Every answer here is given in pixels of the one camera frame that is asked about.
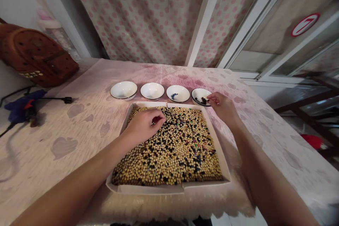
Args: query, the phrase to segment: bowl rim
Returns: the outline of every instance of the bowl rim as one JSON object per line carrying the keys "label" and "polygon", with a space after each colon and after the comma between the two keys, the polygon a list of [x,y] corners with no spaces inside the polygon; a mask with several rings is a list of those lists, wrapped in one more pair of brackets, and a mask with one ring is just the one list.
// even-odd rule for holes
{"label": "bowl rim", "polygon": [[158,100],[158,99],[160,99],[160,98],[163,96],[163,94],[165,93],[165,88],[164,88],[164,86],[163,86],[163,85],[161,85],[161,86],[162,86],[162,88],[163,88],[163,93],[162,93],[162,95],[161,95],[160,97],[158,97],[158,98],[155,98],[155,99],[153,99],[153,98],[148,98],[148,97],[146,97],[146,96],[144,96],[144,95],[142,94],[142,92],[141,92],[141,89],[142,89],[142,87],[143,87],[144,85],[147,85],[147,84],[149,84],[149,83],[156,83],[156,84],[159,84],[159,85],[161,85],[160,83],[157,83],[157,82],[147,82],[147,83],[143,84],[143,85],[141,86],[141,88],[140,88],[140,94],[141,94],[141,96],[142,96],[142,97],[144,97],[145,99],[147,99],[147,100],[151,100],[151,101],[155,101],[155,100]]}
{"label": "bowl rim", "polygon": [[167,95],[167,90],[168,90],[170,87],[172,87],[172,86],[174,86],[174,85],[170,85],[170,86],[166,89],[166,96],[167,96],[168,99],[170,99],[170,100],[173,101],[173,102],[186,102],[186,101],[188,101],[188,100],[190,99],[190,97],[191,97],[190,91],[189,91],[186,87],[184,87],[184,86],[182,86],[182,85],[177,85],[177,86],[181,86],[181,87],[183,87],[183,88],[186,88],[186,90],[188,91],[188,93],[190,94],[190,96],[189,96],[188,99],[185,100],[185,101],[176,101],[176,100],[172,100],[172,99]]}
{"label": "bowl rim", "polygon": [[193,90],[191,91],[191,97],[192,97],[192,100],[194,100],[196,103],[198,103],[198,104],[201,105],[201,106],[204,106],[204,107],[211,107],[211,105],[204,105],[204,104],[202,104],[201,102],[199,102],[199,101],[197,101],[196,99],[194,99],[192,93],[193,93],[193,91],[196,90],[196,89],[199,89],[199,88],[195,88],[195,89],[193,89]]}
{"label": "bowl rim", "polygon": [[[135,84],[135,85],[137,86],[137,90],[135,91],[135,93],[132,94],[131,96],[124,97],[124,98],[118,98],[118,97],[113,96],[112,93],[111,93],[112,88],[113,88],[116,84],[119,84],[119,83],[122,83],[122,82],[131,82],[131,83]],[[116,83],[116,84],[114,84],[114,85],[111,87],[111,89],[109,90],[110,95],[111,95],[113,98],[115,98],[115,99],[118,99],[118,100],[128,99],[128,98],[131,98],[132,96],[135,96],[135,94],[138,92],[138,85],[137,85],[136,83],[134,83],[133,81],[120,81],[120,82],[118,82],[118,83]]]}

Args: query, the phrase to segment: door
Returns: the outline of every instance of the door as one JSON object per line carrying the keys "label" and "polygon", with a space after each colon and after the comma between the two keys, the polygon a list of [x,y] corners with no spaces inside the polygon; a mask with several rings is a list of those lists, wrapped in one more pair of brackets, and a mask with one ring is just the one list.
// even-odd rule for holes
{"label": "door", "polygon": [[[256,0],[217,67],[242,78],[294,84],[310,73],[335,71],[338,9],[338,0]],[[313,26],[292,35],[312,14]]]}

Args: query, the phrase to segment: table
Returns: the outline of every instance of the table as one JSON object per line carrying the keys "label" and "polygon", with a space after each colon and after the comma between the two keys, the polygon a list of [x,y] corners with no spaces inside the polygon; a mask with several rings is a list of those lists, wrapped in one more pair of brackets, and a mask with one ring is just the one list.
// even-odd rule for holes
{"label": "table", "polygon": [[[330,204],[339,202],[339,172],[232,71],[98,60],[68,85],[47,94],[71,96],[73,104],[56,100],[39,110],[41,126],[18,125],[0,140],[0,225],[8,225],[32,202],[118,136],[127,108],[145,100],[140,92],[128,102],[114,99],[110,88],[120,81],[173,84],[220,91],[234,100],[255,140],[320,220],[328,220]],[[167,101],[166,95],[161,101]],[[208,218],[223,212],[252,217],[255,208],[242,175],[241,159],[228,127],[207,109],[230,169],[226,187],[183,195],[137,196],[110,192],[104,184],[92,200],[83,224]]]}

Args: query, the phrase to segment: cardboard box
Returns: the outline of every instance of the cardboard box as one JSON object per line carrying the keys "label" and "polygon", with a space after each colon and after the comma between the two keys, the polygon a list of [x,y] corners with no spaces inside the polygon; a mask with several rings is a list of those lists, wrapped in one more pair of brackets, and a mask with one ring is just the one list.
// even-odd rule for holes
{"label": "cardboard box", "polygon": [[112,174],[106,179],[106,185],[112,192],[119,192],[122,194],[135,194],[135,195],[165,195],[165,194],[183,194],[187,188],[196,188],[199,189],[202,186],[215,186],[215,185],[225,185],[231,182],[231,175],[228,170],[226,159],[224,153],[222,152],[219,140],[214,131],[211,120],[209,119],[208,113],[203,106],[190,105],[190,104],[176,104],[176,103],[167,103],[167,102],[133,102],[128,108],[123,126],[121,128],[120,134],[126,129],[128,118],[134,107],[159,107],[165,106],[169,108],[180,107],[180,108],[193,108],[199,109],[202,111],[209,133],[214,142],[214,148],[218,156],[219,165],[222,173],[223,180],[221,181],[206,181],[206,182],[188,182],[181,183],[180,185],[157,185],[157,186],[139,186],[139,185],[113,185],[112,184]]}

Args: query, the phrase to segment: white bowl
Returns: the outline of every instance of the white bowl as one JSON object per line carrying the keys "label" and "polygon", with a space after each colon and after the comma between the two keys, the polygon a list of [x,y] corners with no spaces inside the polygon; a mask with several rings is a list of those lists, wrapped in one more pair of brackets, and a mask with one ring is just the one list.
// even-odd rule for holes
{"label": "white bowl", "polygon": [[182,103],[190,98],[190,92],[187,88],[180,85],[172,85],[166,90],[167,97],[173,101]]}
{"label": "white bowl", "polygon": [[140,89],[141,95],[150,101],[157,101],[165,93],[165,88],[159,83],[150,82]]}
{"label": "white bowl", "polygon": [[201,106],[205,106],[205,107],[210,107],[211,105],[209,103],[206,103],[206,105],[202,104],[202,100],[201,98],[205,98],[205,100],[207,101],[207,96],[209,96],[211,94],[210,91],[204,89],[204,88],[196,88],[192,90],[192,102],[195,105],[201,105]]}
{"label": "white bowl", "polygon": [[134,98],[138,87],[131,81],[122,81],[112,86],[110,93],[116,99],[129,101]]}

